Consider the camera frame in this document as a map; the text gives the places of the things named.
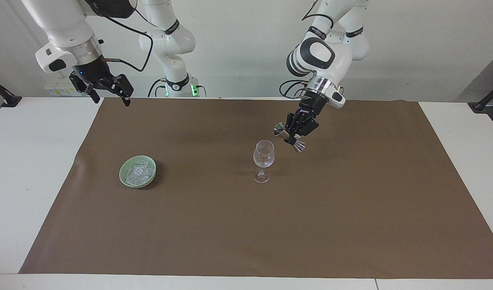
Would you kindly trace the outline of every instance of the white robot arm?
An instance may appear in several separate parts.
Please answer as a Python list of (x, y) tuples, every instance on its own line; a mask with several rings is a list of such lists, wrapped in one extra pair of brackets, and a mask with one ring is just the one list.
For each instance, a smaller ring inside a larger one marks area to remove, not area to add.
[[(286, 123), (276, 126), (274, 134), (284, 138), (300, 152), (305, 148), (298, 140), (318, 127), (316, 116), (325, 104), (342, 108), (345, 98), (339, 83), (352, 60), (361, 60), (369, 49), (363, 33), (363, 16), (369, 0), (322, 0), (317, 14), (302, 42), (288, 55), (287, 68), (296, 77), (313, 74), (306, 84), (298, 110), (288, 114)], [(341, 25), (345, 33), (333, 31)]]
[[(130, 17), (136, 10), (137, 0), (22, 0), (22, 2), (35, 22), (48, 35), (48, 44), (35, 54), (39, 65), (46, 73), (72, 66), (73, 73), (70, 79), (78, 92), (90, 96), (95, 103), (98, 103), (99, 96), (95, 89), (107, 90), (121, 97), (125, 105), (129, 106), (129, 98), (134, 88), (124, 74), (117, 77), (112, 75), (107, 64), (118, 61), (128, 63), (121, 59), (103, 57), (100, 46), (103, 40), (96, 38), (85, 16), (98, 15), (117, 23), (112, 18)], [(195, 38), (175, 18), (171, 2), (169, 0), (144, 2), (149, 18), (164, 30), (163, 33), (168, 35), (169, 31), (171, 34), (184, 35), (187, 38), (184, 43), (180, 42), (180, 37), (177, 37), (179, 42), (175, 44), (161, 41), (156, 47), (153, 38), (149, 39), (150, 36), (147, 34), (135, 31), (150, 40), (150, 45), (154, 46), (151, 48), (152, 53), (162, 60), (164, 57), (162, 52), (165, 51), (174, 54), (193, 51)], [(174, 49), (177, 44), (180, 44), (181, 49)], [(179, 81), (174, 77), (175, 75), (184, 74), (184, 77), (187, 75), (187, 72), (182, 73), (182, 70), (185, 70), (182, 59), (178, 58), (176, 62), (176, 66), (165, 66), (166, 62), (162, 62), (168, 80), (173, 78)], [(145, 66), (146, 63), (141, 69), (134, 68), (141, 72)]]

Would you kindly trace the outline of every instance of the bowl of ice cubes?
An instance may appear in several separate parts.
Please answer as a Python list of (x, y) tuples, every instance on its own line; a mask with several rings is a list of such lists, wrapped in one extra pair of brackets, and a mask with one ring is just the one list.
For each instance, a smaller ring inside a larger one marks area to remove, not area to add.
[(155, 161), (148, 156), (140, 155), (127, 160), (119, 170), (119, 180), (133, 189), (149, 185), (155, 178)]

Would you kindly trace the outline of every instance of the white wall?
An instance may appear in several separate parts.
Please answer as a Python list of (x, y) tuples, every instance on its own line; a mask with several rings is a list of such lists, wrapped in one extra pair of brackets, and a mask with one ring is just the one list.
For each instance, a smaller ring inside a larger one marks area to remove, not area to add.
[[(310, 20), (300, 18), (311, 3), (173, 0), (181, 23), (197, 37), (195, 51), (184, 56), (188, 70), (213, 96), (277, 95), (280, 82), (293, 78), (285, 60), (309, 26)], [(88, 22), (105, 40), (106, 57), (142, 64), (137, 35), (106, 19)], [(151, 27), (138, 15), (123, 22), (142, 31)], [(372, 49), (342, 82), (348, 99), (454, 101), (493, 60), (493, 0), (373, 0), (365, 32)], [(2, 84), (22, 95), (45, 95), (34, 57), (45, 42), (20, 0), (0, 1)], [(142, 74), (111, 66), (114, 74), (130, 78), (136, 97), (163, 77), (153, 59)]]

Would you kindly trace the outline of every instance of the black pole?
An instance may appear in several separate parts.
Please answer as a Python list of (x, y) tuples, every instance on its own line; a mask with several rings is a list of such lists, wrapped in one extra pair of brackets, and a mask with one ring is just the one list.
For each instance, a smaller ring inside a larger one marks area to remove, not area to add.
[(17, 106), (19, 101), (23, 98), (14, 95), (2, 85), (0, 85), (0, 96), (3, 97), (4, 100), (4, 103), (1, 105), (2, 108), (5, 107), (13, 108)]
[(493, 100), (493, 90), (481, 101), (477, 103), (469, 103), (469, 105), (473, 110), (482, 111), (491, 100)]

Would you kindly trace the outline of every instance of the table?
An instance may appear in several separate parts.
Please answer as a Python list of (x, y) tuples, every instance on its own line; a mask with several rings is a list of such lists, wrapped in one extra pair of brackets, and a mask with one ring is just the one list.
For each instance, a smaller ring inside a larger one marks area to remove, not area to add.
[[(492, 121), (462, 103), (420, 105), (493, 231)], [(493, 289), (493, 280), (17, 275), (98, 108), (82, 98), (30, 97), (0, 110), (0, 289)], [(43, 164), (47, 176), (37, 172)]]

